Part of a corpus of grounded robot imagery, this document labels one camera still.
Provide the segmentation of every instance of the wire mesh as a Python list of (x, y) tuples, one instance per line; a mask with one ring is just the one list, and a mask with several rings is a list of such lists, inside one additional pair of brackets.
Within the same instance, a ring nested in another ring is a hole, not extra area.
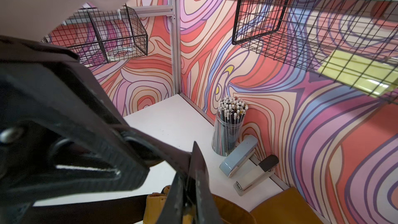
[(397, 2), (238, 0), (232, 43), (398, 104)]
[(67, 47), (86, 67), (148, 55), (148, 34), (127, 6), (117, 11), (80, 9), (41, 41)]

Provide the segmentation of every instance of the screw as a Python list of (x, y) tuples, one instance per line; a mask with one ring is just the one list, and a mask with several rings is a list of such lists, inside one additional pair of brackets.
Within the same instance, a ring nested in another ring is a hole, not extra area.
[(0, 142), (3, 144), (10, 144), (16, 141), (18, 138), (22, 137), (23, 128), (21, 127), (11, 127), (3, 130), (0, 133)]

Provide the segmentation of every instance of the yellow paper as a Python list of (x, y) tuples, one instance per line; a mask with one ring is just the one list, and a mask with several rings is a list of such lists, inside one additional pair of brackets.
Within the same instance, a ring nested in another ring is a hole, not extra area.
[(333, 51), (318, 72), (375, 98), (392, 92), (398, 84), (397, 68), (341, 50)]

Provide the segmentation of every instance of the clear plastic cup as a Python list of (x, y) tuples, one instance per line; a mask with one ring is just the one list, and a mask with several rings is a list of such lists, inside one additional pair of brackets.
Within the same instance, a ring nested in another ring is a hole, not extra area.
[(214, 133), (211, 141), (213, 150), (221, 156), (228, 156), (235, 149), (236, 141), (239, 138), (240, 130), (243, 126), (243, 120), (240, 123), (234, 124), (234, 120), (227, 120), (227, 122), (220, 119), (217, 114), (214, 123)]

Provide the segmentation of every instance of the white shelf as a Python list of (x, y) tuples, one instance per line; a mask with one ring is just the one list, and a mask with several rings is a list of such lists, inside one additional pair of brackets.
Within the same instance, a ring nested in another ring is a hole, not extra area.
[[(217, 155), (211, 148), (213, 126), (179, 95), (126, 116), (125, 120), (130, 126), (185, 151), (192, 151), (193, 142), (196, 141), (209, 171), (210, 191), (247, 211), (282, 191), (274, 181), (268, 178), (240, 197), (232, 185), (239, 175), (251, 170), (255, 166), (254, 163), (248, 160), (234, 177), (231, 179), (226, 177), (219, 169), (225, 157)], [(174, 174), (174, 169), (166, 162), (162, 162), (151, 167), (144, 185), (137, 190), (77, 194), (38, 201), (35, 206), (103, 201), (160, 192), (164, 186), (172, 183)]]

